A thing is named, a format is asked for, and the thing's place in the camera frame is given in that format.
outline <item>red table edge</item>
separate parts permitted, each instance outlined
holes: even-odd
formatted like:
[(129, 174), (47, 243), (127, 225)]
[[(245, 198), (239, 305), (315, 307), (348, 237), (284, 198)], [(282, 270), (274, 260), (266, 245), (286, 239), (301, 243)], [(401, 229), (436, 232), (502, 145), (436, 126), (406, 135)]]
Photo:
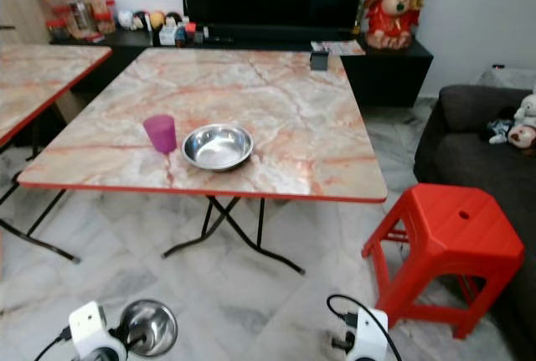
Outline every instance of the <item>red table edge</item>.
[(178, 193), (203, 196), (233, 196), (241, 198), (264, 198), (264, 199), (290, 199), (290, 200), (314, 200), (326, 202), (345, 202), (361, 204), (382, 204), (387, 199), (384, 198), (354, 198), (348, 196), (322, 196), (322, 195), (299, 195), (291, 193), (262, 193), (262, 192), (237, 192), (237, 191), (214, 191), (210, 189), (178, 189), (178, 188), (143, 188), (143, 187), (115, 187), (99, 185), (79, 185), (64, 183), (26, 183), (18, 181), (25, 188), (46, 188), (46, 189), (67, 189), (85, 191), (111, 191), (111, 192), (138, 192), (138, 193)]
[(9, 140), (17, 135), (21, 129), (23, 129), (25, 126), (27, 126), (31, 121), (34, 120), (39, 114), (41, 114), (44, 110), (46, 110), (49, 106), (51, 106), (56, 100), (58, 100), (67, 90), (69, 90), (71, 87), (76, 85), (78, 82), (80, 82), (82, 79), (84, 79), (89, 73), (91, 73), (97, 66), (102, 64), (105, 60), (110, 57), (112, 50), (110, 47), (108, 48), (108, 52), (104, 54), (102, 57), (100, 57), (96, 62), (94, 62), (89, 68), (87, 68), (84, 72), (82, 72), (80, 75), (78, 75), (76, 78), (74, 78), (71, 82), (69, 82), (67, 85), (62, 87), (58, 93), (50, 97), (48, 100), (46, 100), (41, 106), (36, 108), (34, 111), (32, 111), (26, 118), (22, 119), (14, 128), (11, 129), (7, 134), (5, 134), (3, 137), (0, 137), (0, 147), (2, 147), (4, 144), (9, 142)]

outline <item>red figurine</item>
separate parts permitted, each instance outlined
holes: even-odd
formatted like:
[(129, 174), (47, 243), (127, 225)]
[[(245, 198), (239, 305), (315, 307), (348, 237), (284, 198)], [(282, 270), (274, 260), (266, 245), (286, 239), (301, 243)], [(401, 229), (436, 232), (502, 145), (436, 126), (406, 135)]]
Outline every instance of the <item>red figurine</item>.
[(419, 24), (423, 0), (367, 0), (368, 45), (403, 49), (411, 44), (411, 25)]

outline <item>purple plastic cup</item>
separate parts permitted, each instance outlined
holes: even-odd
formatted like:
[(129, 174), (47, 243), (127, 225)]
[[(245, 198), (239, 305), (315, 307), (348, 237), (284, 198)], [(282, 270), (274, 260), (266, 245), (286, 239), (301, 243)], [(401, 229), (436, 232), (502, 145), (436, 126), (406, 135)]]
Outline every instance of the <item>purple plastic cup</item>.
[(175, 120), (172, 116), (152, 116), (143, 122), (152, 145), (160, 153), (170, 153), (177, 148)]

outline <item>white stuffed toy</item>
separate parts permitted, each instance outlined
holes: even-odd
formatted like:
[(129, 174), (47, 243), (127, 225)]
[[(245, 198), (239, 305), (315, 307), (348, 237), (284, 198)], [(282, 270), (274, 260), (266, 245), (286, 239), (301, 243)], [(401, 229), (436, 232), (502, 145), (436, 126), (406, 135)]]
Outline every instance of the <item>white stuffed toy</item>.
[(521, 101), (521, 106), (513, 116), (516, 125), (528, 125), (536, 128), (536, 86), (532, 95)]

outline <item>red plastic stool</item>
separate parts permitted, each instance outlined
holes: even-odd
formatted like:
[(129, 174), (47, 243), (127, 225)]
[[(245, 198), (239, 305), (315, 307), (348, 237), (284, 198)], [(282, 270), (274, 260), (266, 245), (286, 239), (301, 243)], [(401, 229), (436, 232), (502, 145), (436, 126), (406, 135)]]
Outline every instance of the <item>red plastic stool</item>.
[[(399, 220), (405, 231), (395, 228)], [(410, 244), (392, 281), (382, 240)], [(379, 286), (376, 308), (389, 315), (389, 327), (401, 318), (445, 322), (455, 325), (455, 338), (472, 331), (523, 263), (523, 244), (492, 196), (425, 183), (405, 191), (385, 216), (361, 255), (371, 253)], [(414, 304), (431, 280), (445, 274), (458, 275), (468, 309)], [(471, 276), (486, 279), (481, 291)]]

